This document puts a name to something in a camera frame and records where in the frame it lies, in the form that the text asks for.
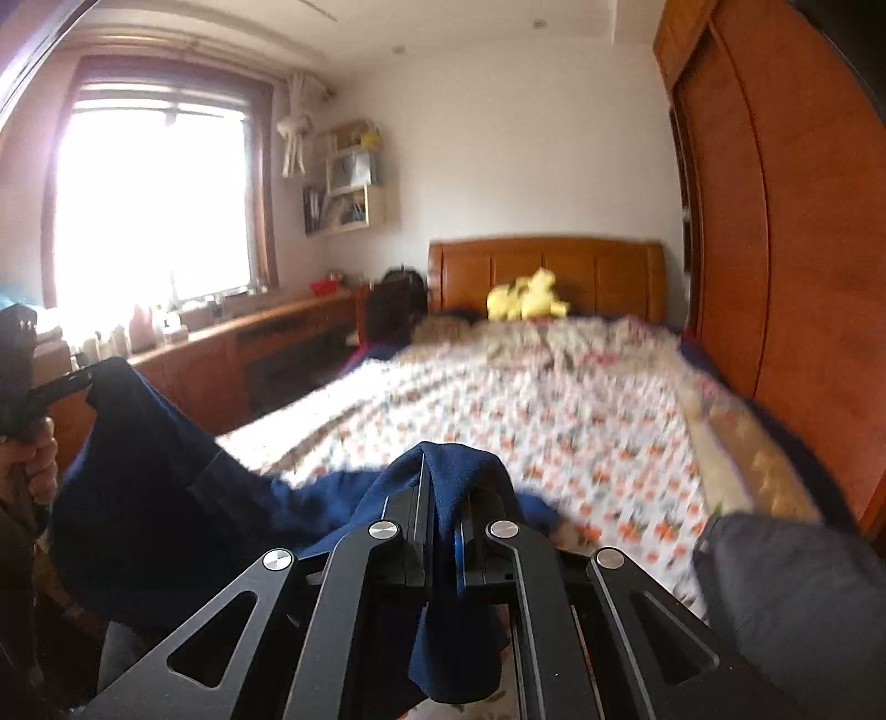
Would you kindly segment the person's left hand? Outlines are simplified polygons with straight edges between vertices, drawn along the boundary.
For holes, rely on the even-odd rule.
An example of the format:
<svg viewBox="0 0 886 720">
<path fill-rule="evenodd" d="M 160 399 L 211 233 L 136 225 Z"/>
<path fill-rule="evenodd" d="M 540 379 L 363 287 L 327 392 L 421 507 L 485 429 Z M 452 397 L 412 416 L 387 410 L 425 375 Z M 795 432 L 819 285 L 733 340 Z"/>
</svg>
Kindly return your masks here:
<svg viewBox="0 0 886 720">
<path fill-rule="evenodd" d="M 27 443 L 3 436 L 0 445 L 0 493 L 3 504 L 9 506 L 15 502 L 17 482 L 12 478 L 13 470 L 24 471 L 25 487 L 38 506 L 49 506 L 54 501 L 59 490 L 58 448 L 54 421 L 49 417 L 36 424 L 32 439 Z"/>
</svg>

